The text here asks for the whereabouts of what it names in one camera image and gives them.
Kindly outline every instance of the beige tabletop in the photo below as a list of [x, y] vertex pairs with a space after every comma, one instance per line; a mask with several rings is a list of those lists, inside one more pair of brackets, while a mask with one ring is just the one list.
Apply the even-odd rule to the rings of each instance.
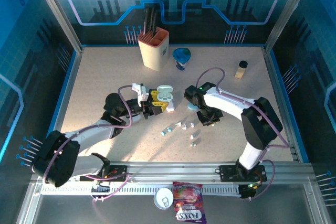
[[[265, 97], [280, 117], [260, 48], [189, 47], [192, 56], [184, 71], [175, 67], [172, 52], [176, 48], [170, 47], [171, 57], [160, 72], [143, 65], [137, 47], [85, 48], [62, 132], [78, 130], [96, 122], [102, 116], [106, 96], [126, 84], [143, 83], [149, 89], [172, 85], [176, 109], [151, 116], [148, 120], [142, 118], [119, 136], [101, 141], [81, 155], [98, 152], [112, 161], [226, 162], [238, 159], [247, 143], [241, 121], [224, 113], [214, 127], [202, 126], [196, 112], [187, 108], [188, 102], [183, 98], [184, 90], [195, 85], [204, 70], [214, 66], [226, 72], [220, 84], [222, 89], [246, 98]], [[246, 60], [248, 67], [243, 78], [237, 79], [234, 75], [241, 60]], [[200, 84], [206, 81], [216, 83], [220, 77], [220, 71], [209, 72]], [[122, 94], [125, 99], [137, 97], [131, 89], [122, 91]], [[174, 126], [179, 121], [187, 124], [186, 131]], [[168, 126], [173, 131], [162, 136], [161, 131]], [[195, 140], [190, 139], [191, 134], [197, 135]], [[198, 144], [190, 147], [193, 141]], [[276, 138], [273, 143], [280, 144], [281, 141]], [[265, 158], [292, 161], [290, 150], [276, 148]]]

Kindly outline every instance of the black bottle cap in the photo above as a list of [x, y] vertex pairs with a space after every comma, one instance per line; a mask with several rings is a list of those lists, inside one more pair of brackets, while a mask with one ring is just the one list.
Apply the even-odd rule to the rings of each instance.
[[247, 68], [247, 62], [244, 61], [244, 60], [242, 60], [242, 61], [239, 63], [239, 66], [240, 66], [241, 68]]

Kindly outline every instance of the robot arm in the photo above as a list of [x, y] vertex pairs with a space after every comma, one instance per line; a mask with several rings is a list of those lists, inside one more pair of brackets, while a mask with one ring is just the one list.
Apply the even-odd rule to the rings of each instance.
[[[139, 120], [141, 114], [145, 119], [148, 119], [150, 115], [158, 115], [163, 112], [163, 107], [157, 105], [154, 102], [155, 98], [150, 94], [153, 90], [147, 92], [141, 84], [133, 84], [132, 90], [138, 93], [138, 97], [128, 100], [126, 103], [131, 110], [133, 122]], [[32, 160], [32, 171], [43, 176], [57, 149], [71, 137], [71, 140], [53, 162], [46, 181], [59, 187], [73, 176], [92, 174], [105, 177], [110, 172], [108, 170], [110, 161], [105, 157], [98, 153], [78, 157], [78, 154], [83, 150], [100, 141], [119, 135], [123, 128], [114, 127], [114, 125], [124, 126], [127, 124], [130, 115], [117, 93], [111, 93], [106, 97], [104, 110], [101, 119], [90, 126], [74, 132], [51, 132]]]
[[234, 98], [240, 98], [258, 106], [279, 132], [282, 130], [282, 124], [267, 99], [263, 97], [258, 100], [247, 99], [219, 90], [224, 95], [217, 92], [216, 85], [207, 82], [199, 88], [188, 87], [185, 90], [184, 97], [193, 105], [198, 106], [197, 116], [203, 125], [218, 122], [223, 116], [222, 111], [242, 121], [248, 143], [236, 165], [238, 173], [244, 176], [258, 165], [265, 148], [277, 137], [277, 134], [253, 107], [244, 102], [238, 102]]

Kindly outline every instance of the yellow block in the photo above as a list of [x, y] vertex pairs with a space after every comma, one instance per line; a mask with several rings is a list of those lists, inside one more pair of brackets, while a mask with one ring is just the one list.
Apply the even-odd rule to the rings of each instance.
[[154, 102], [158, 102], [158, 93], [159, 93], [158, 90], [151, 91], [151, 95]]
[[160, 106], [162, 109], [162, 112], [166, 110], [167, 106], [168, 106], [168, 102], [152, 102], [152, 104], [154, 106]]

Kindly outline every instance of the candy bag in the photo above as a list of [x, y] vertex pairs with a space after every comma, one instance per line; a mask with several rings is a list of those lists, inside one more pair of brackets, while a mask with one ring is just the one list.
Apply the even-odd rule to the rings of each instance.
[[200, 184], [173, 182], [177, 220], [206, 224], [201, 189]]

